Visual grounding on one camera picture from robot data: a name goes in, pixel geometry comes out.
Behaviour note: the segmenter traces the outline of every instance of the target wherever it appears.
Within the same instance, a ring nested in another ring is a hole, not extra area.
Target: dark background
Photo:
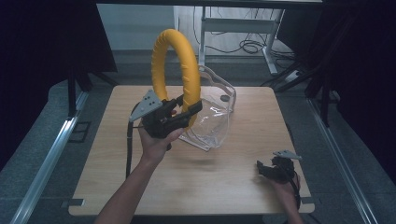
[[[357,3],[349,11],[356,20],[327,69],[341,98],[339,112],[396,183],[396,5]],[[344,12],[286,10],[277,37],[312,68],[333,42],[331,30]]]
[[[0,168],[18,148],[68,73],[116,71],[91,1],[0,3]]]

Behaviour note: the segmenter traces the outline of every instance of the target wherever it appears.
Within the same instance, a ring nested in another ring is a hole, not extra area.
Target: wrist
[[[164,155],[165,149],[162,151],[162,148],[159,147],[155,147],[152,150],[144,149],[140,161],[150,166],[157,166],[163,160]]]
[[[292,196],[292,198],[289,197],[286,201],[282,202],[285,213],[288,216],[288,220],[293,220],[289,223],[303,223],[294,196],[290,196]]]
[[[140,162],[138,163],[139,166],[144,167],[144,168],[150,168],[150,169],[155,169],[157,166],[160,164],[161,161],[153,160],[153,159],[148,159],[146,157],[142,157],[140,159]]]

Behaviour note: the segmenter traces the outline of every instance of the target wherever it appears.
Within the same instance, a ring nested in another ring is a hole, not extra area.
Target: black curtain
[[[396,183],[396,7],[369,1],[334,57],[338,109]]]
[[[117,71],[93,1],[0,3],[0,166],[48,101],[51,86],[79,74]]]

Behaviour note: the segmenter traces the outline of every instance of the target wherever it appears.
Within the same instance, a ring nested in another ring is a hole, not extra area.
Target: metal frame
[[[249,20],[249,19],[219,19],[207,18],[205,7],[202,7],[201,18],[201,43],[198,52],[198,64],[205,65],[205,33],[206,32],[231,32],[231,33],[256,33],[268,34],[268,43],[262,49],[265,61],[272,76],[277,75],[274,60],[271,56],[271,49],[274,45],[277,29],[284,9],[275,9],[277,16],[273,21],[268,20]]]
[[[321,0],[96,0],[98,4],[159,5],[192,7],[261,7],[283,9],[322,9]],[[340,7],[343,2],[325,3],[329,7]]]
[[[359,212],[361,213],[361,217],[363,218],[364,223],[366,224],[378,223],[373,213],[372,207],[367,201],[363,191],[361,190],[361,187],[359,186],[358,182],[355,179],[355,176],[350,170],[347,164],[347,160],[345,159],[341,151],[341,148],[338,146],[334,136],[332,135],[332,131],[322,121],[319,115],[320,113],[319,108],[313,101],[314,100],[312,99],[307,99],[308,106],[315,117],[315,120],[320,128],[320,132],[322,133],[327,143],[328,149],[332,153],[335,164],[337,165],[341,176],[344,178],[344,181],[346,182],[346,186],[349,190],[349,193],[351,194],[353,201],[355,202]]]
[[[87,92],[82,92],[79,95],[76,106],[77,112],[75,116],[71,119],[67,119],[64,122],[64,126],[56,137],[55,142],[53,143],[46,159],[44,159],[43,164],[38,170],[35,179],[33,180],[28,191],[26,192],[20,204],[20,207],[15,213],[14,218],[12,218],[11,220],[11,223],[27,223],[27,221],[29,220],[29,217],[30,215],[32,215],[33,210],[35,209],[35,205],[37,204],[41,196],[41,193],[43,192],[44,188],[47,185],[47,182],[50,179],[56,163],[58,162],[62,152],[64,151],[64,146],[66,145],[70,134],[73,132],[73,129],[80,116],[82,107],[85,105],[85,102],[87,100],[87,97]]]

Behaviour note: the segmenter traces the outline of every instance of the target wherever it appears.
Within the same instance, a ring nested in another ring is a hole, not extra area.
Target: wooden tabletop
[[[114,88],[94,139],[70,206],[75,216],[97,215],[125,179],[127,125],[131,111],[150,86]],[[181,87],[167,87],[170,98]],[[137,215],[227,215],[283,212],[273,188],[258,174],[256,161],[271,165],[273,152],[294,152],[274,92],[265,87],[237,87],[228,136],[208,152],[176,140],[154,172],[137,207]],[[133,135],[133,167],[142,155],[137,131]],[[310,197],[300,163],[301,196]],[[300,212],[313,212],[303,203]]]

